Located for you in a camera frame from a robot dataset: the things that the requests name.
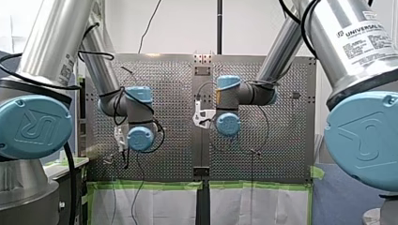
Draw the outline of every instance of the white cloth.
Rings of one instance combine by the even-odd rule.
[[[94,191],[92,225],[109,225],[115,210],[113,225],[131,225],[131,204],[136,189],[101,189]],[[137,225],[194,225],[196,189],[148,190],[138,194],[132,213]]]
[[[307,225],[308,190],[250,188],[210,190],[211,224]]]

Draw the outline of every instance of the green tape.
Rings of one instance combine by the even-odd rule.
[[[322,180],[324,178],[324,176],[325,176],[325,172],[322,169],[315,167],[315,166],[311,167],[311,177],[312,178]]]
[[[94,202],[94,189],[90,188],[90,186],[88,187],[88,191],[87,191],[87,200],[88,200],[88,209],[87,209],[87,224],[91,225],[91,215],[93,213],[93,202]]]
[[[310,185],[308,192],[308,209],[307,209],[307,224],[313,224],[313,193],[314,193],[314,185]]]
[[[87,186],[92,189],[141,189],[148,190],[196,190],[202,188],[201,182],[174,182],[174,183],[159,183],[159,182],[143,182],[142,181],[127,181],[116,180],[114,182],[89,182]]]
[[[283,190],[309,190],[310,185],[287,185],[272,182],[250,182],[250,181],[210,181],[211,189],[228,189],[228,188],[262,188],[262,189],[283,189]]]

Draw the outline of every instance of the metal frame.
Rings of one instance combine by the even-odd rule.
[[[261,181],[273,181],[283,183],[309,183],[311,182],[310,166],[314,161],[314,101],[315,101],[315,60],[309,57],[297,57],[292,69],[281,80],[279,103],[275,106],[267,106],[270,110],[270,118],[273,125],[277,127],[285,126],[283,119],[286,113],[286,101],[290,102],[291,96],[286,93],[297,88],[300,94],[299,99],[294,99],[298,106],[293,113],[292,120],[299,126],[299,132],[281,133],[274,132],[271,140],[273,147],[282,146],[279,155],[278,149],[269,149],[262,153],[264,160],[258,160],[253,164],[251,170],[251,156],[245,155],[245,151],[233,152],[225,151],[217,153],[210,147],[210,137],[214,130],[203,130],[193,125],[191,117],[194,110],[194,99],[197,88],[203,82],[213,82],[220,75],[218,66],[223,65],[225,74],[229,71],[243,76],[244,80],[255,78],[258,69],[261,67],[263,56],[224,56],[224,55],[203,55],[203,54],[118,54],[113,63],[115,73],[121,85],[149,85],[154,91],[155,116],[160,119],[166,128],[166,142],[159,152],[142,156],[141,161],[145,170],[145,180],[172,182],[172,181],[192,181],[192,180],[239,180],[255,179]],[[134,72],[134,78],[120,66],[127,66]],[[209,68],[209,74],[195,74],[195,71],[202,68]],[[208,85],[202,90],[201,98],[203,108],[214,107],[214,87]],[[123,161],[117,152],[114,135],[114,125],[112,118],[97,112],[96,90],[90,78],[86,79],[86,102],[87,112],[87,155],[91,158],[91,166],[88,170],[89,180],[110,180],[107,167],[103,165],[103,160],[110,155],[114,155],[115,166],[123,167]],[[250,112],[247,106],[241,107],[242,123],[245,123],[247,116],[262,116],[257,112]],[[263,120],[256,117],[254,121]],[[257,123],[258,132],[254,139],[245,141],[245,128],[241,134],[241,140],[250,142],[255,147],[264,139],[260,139],[264,134],[264,125]],[[274,165],[273,174],[269,174],[267,163],[272,160],[283,164]],[[234,173],[234,166],[240,173]],[[126,171],[120,169],[120,179],[141,179],[141,173],[135,163],[135,155],[130,155],[130,168]]]

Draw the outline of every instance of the logo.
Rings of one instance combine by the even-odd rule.
[[[350,38],[351,36],[354,36],[356,34],[360,34],[363,32],[368,32],[368,31],[374,31],[374,30],[380,30],[383,29],[383,26],[380,24],[371,24],[371,25],[365,25],[365,26],[361,26],[359,28],[355,28],[353,30],[350,30],[348,32],[345,33],[345,35]]]
[[[339,31],[339,33],[337,33],[337,38],[341,38],[344,35],[344,31]]]
[[[26,110],[15,141],[40,145],[52,145],[61,117],[47,112]]]

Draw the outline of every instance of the metal bracket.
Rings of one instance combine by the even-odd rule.
[[[193,176],[210,176],[209,167],[194,167]]]
[[[195,100],[195,114],[193,115],[193,123],[199,128],[210,128],[212,119],[216,114],[216,110],[201,110],[201,101]]]
[[[114,137],[119,147],[119,152],[123,152],[127,147],[126,135],[123,133],[122,127],[115,127]]]
[[[211,67],[195,67],[195,76],[210,76]]]

